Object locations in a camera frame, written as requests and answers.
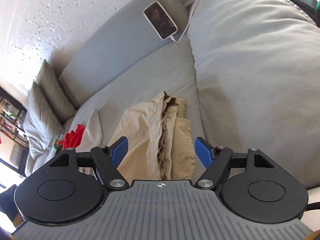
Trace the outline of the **khaki cargo pants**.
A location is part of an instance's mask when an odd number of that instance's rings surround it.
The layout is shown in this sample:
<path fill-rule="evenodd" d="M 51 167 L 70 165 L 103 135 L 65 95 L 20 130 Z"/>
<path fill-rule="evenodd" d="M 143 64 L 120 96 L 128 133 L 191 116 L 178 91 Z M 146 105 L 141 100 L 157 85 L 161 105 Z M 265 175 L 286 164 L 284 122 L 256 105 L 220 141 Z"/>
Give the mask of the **khaki cargo pants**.
<path fill-rule="evenodd" d="M 128 183 L 193 177 L 196 157 L 185 112 L 186 100 L 166 92 L 124 111 L 110 142 L 122 136 L 129 141 L 118 166 Z"/>

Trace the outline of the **beige sweatshirt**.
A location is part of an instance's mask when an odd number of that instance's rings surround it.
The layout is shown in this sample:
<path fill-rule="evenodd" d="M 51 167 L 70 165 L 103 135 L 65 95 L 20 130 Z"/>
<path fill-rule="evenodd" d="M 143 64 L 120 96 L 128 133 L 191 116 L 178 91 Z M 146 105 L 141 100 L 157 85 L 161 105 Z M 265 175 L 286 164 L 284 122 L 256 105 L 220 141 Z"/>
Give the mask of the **beige sweatshirt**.
<path fill-rule="evenodd" d="M 99 112 L 97 109 L 93 109 L 82 135 L 80 145 L 75 148 L 76 153 L 89 152 L 92 148 L 101 145 L 102 138 L 103 132 Z"/>

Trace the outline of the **red garment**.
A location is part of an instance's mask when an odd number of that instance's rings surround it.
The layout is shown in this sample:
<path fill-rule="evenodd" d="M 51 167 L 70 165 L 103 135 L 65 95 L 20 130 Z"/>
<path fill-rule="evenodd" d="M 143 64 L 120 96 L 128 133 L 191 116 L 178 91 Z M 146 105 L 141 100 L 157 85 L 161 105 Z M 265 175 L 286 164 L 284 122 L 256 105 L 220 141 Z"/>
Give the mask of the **red garment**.
<path fill-rule="evenodd" d="M 78 124 L 75 130 L 71 130 L 69 133 L 65 134 L 62 139 L 59 139 L 57 145 L 62 146 L 62 150 L 78 147 L 81 143 L 84 131 L 85 126 Z"/>

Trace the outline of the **front grey throw pillow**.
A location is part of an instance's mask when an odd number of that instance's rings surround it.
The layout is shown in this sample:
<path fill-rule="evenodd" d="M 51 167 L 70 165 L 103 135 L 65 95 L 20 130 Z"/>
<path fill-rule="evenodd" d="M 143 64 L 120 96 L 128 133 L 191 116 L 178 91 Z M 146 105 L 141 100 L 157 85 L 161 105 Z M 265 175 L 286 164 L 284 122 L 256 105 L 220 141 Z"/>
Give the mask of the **front grey throw pillow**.
<path fill-rule="evenodd" d="M 33 83 L 25 106 L 27 114 L 23 129 L 29 139 L 30 155 L 36 160 L 50 151 L 64 129 L 37 83 Z"/>

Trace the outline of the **grey throw pillow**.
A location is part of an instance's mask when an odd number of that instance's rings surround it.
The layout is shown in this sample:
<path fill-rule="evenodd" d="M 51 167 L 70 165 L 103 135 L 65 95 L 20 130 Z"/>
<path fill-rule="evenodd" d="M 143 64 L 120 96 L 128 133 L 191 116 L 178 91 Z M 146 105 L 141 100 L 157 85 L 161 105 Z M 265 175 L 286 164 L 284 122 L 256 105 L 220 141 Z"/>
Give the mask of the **grey throw pillow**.
<path fill-rule="evenodd" d="M 44 60 L 35 82 L 42 89 L 53 112 L 63 124 L 76 114 L 76 109 L 62 90 L 55 72 L 50 64 Z"/>
<path fill-rule="evenodd" d="M 50 151 L 64 129 L 37 83 L 33 83 L 25 106 L 27 114 L 23 129 L 29 139 L 30 155 L 36 160 Z"/>

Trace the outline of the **rear grey throw pillow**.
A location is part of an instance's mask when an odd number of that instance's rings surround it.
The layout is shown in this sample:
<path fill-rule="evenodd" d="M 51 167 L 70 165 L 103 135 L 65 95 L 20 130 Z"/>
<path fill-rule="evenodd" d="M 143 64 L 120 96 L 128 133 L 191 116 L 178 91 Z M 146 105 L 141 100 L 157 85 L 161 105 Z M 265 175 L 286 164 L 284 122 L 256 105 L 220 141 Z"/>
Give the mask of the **rear grey throw pillow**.
<path fill-rule="evenodd" d="M 63 124 L 76 114 L 76 109 L 62 90 L 55 72 L 50 64 L 44 60 L 35 82 L 42 89 L 53 112 Z"/>

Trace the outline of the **black bookshelf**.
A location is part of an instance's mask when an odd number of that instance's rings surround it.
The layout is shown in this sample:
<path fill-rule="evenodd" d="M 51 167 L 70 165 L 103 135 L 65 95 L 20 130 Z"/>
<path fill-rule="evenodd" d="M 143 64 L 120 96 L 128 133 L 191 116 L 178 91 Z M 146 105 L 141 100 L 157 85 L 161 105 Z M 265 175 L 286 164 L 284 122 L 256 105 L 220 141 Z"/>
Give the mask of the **black bookshelf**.
<path fill-rule="evenodd" d="M 26 113 L 25 107 L 1 88 L 1 163 L 22 176 L 29 153 L 23 129 Z"/>

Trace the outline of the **person's knee in beige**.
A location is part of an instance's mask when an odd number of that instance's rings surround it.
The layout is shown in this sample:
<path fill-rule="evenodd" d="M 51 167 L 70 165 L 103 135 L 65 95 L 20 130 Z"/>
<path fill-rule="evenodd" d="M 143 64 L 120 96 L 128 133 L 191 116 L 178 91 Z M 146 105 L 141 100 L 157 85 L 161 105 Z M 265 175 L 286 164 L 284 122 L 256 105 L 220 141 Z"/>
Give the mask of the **person's knee in beige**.
<path fill-rule="evenodd" d="M 319 230 L 319 187 L 310 189 L 309 195 L 309 211 L 304 215 L 306 225 L 313 231 Z"/>

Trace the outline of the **white smartphone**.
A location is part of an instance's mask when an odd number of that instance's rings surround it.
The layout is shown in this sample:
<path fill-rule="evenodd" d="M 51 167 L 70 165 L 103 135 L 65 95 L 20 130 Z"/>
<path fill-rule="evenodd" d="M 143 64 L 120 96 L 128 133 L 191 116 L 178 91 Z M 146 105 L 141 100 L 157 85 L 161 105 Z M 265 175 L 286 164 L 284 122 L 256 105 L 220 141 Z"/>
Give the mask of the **white smartphone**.
<path fill-rule="evenodd" d="M 166 40 L 178 32 L 177 24 L 160 2 L 151 3 L 144 9 L 143 14 L 162 40 Z"/>

